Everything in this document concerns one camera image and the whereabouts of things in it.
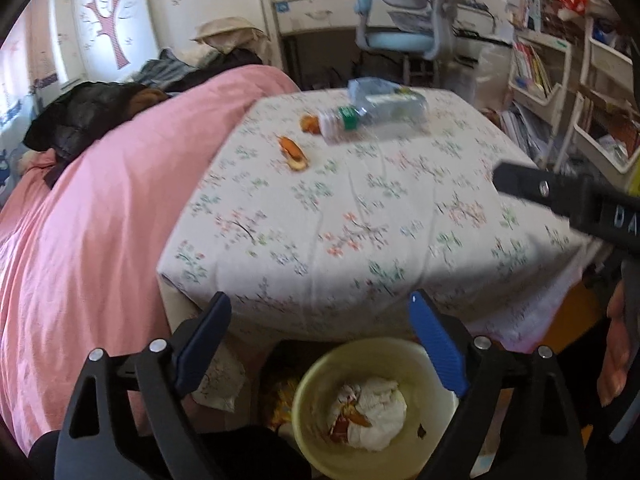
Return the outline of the person's right hand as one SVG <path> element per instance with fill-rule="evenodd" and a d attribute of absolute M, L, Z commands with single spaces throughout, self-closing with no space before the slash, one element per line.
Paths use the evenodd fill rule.
<path fill-rule="evenodd" d="M 626 330 L 624 310 L 624 282 L 619 281 L 608 302 L 608 310 L 606 310 L 610 327 L 606 335 L 603 366 L 597 383 L 602 406 L 608 406 L 622 393 L 626 385 L 631 344 Z"/>

